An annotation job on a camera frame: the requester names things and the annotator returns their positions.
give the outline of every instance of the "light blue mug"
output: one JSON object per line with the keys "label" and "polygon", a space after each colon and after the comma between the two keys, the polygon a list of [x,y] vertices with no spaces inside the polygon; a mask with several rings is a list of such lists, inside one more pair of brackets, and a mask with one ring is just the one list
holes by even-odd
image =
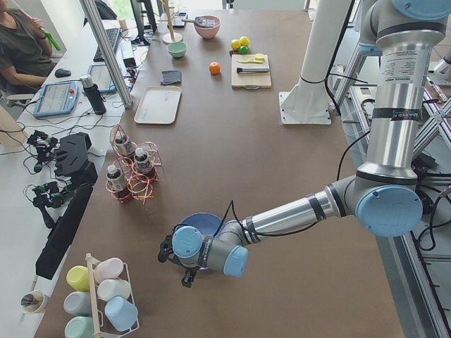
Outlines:
{"label": "light blue mug", "polygon": [[138,319],[138,309],[133,303],[116,296],[106,303],[105,315],[116,330],[126,331]]}
{"label": "light blue mug", "polygon": [[94,338],[94,322],[92,317],[74,317],[64,330],[66,338]]}

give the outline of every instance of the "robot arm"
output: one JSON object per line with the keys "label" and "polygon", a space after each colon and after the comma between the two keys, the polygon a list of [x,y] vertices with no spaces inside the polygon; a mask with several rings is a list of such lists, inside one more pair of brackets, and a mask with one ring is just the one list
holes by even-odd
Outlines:
{"label": "robot arm", "polygon": [[215,237],[190,226],[176,228],[161,246],[160,261],[174,254],[171,260],[190,272],[211,268],[239,277],[246,266],[248,244],[331,216],[355,215],[366,229],[384,237],[400,236],[418,224],[422,205],[414,192],[412,153],[429,58],[445,36],[451,4],[447,0],[367,1],[362,52],[379,49],[382,58],[368,153],[356,175],[241,222],[226,223]]}

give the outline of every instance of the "mint green mug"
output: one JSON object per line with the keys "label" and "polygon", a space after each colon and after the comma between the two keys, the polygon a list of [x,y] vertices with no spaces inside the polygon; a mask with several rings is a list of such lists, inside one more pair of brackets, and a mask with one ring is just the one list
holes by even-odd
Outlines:
{"label": "mint green mug", "polygon": [[67,323],[64,330],[66,338],[93,338],[94,322],[92,317],[74,317]]}

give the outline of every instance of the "computer mouse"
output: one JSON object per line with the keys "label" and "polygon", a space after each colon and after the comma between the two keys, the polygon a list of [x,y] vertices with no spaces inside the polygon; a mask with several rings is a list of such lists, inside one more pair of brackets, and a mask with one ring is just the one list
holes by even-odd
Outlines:
{"label": "computer mouse", "polygon": [[70,76],[70,74],[72,74],[72,73],[70,72],[69,69],[58,68],[57,70],[55,70],[56,77],[66,77],[66,76]]}

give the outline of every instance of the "blue joint cap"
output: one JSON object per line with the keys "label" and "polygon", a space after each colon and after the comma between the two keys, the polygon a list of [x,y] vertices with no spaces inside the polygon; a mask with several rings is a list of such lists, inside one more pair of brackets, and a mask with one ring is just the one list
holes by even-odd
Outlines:
{"label": "blue joint cap", "polygon": [[229,253],[224,264],[224,275],[241,277],[246,269],[248,250],[237,245]]}
{"label": "blue joint cap", "polygon": [[450,0],[392,0],[392,3],[402,15],[414,20],[440,20],[451,14]]}
{"label": "blue joint cap", "polygon": [[359,51],[363,56],[382,56],[382,51],[377,44],[359,42]]}
{"label": "blue joint cap", "polygon": [[363,196],[355,215],[360,224],[372,233],[396,237],[418,225],[423,205],[413,190],[402,185],[385,185]]}
{"label": "blue joint cap", "polygon": [[172,236],[174,253],[180,258],[195,256],[202,246],[202,234],[191,226],[179,227]]}

